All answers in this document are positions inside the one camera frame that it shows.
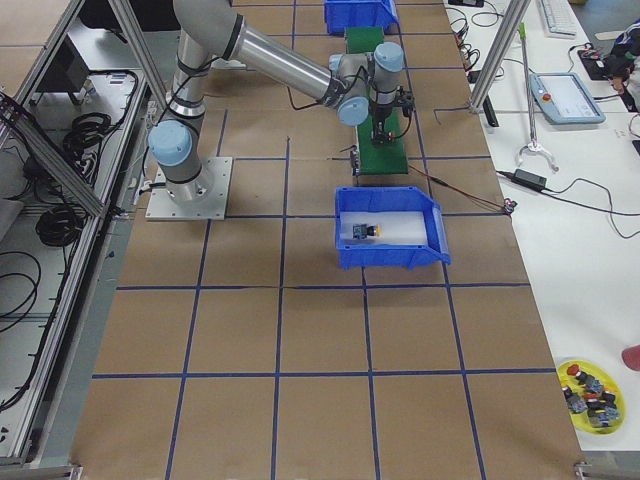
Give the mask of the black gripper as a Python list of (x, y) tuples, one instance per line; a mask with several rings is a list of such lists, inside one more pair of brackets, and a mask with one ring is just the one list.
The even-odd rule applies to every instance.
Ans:
[(396, 87), (388, 92), (372, 90), (372, 95), (369, 98), (369, 115), (372, 120), (373, 144), (381, 145), (382, 135), (384, 144), (392, 144), (396, 141), (396, 133), (394, 131), (386, 131), (385, 122), (397, 108), (408, 119), (407, 127), (402, 132), (402, 135), (405, 135), (411, 126), (415, 109), (413, 93), (403, 87)]

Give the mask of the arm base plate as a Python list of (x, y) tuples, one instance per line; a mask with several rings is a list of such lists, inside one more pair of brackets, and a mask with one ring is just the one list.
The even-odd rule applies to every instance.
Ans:
[(166, 179), (159, 167), (154, 188), (148, 200), (146, 218), (154, 221), (223, 220), (225, 218), (232, 157), (208, 157), (201, 161), (200, 175), (188, 184), (175, 184)]

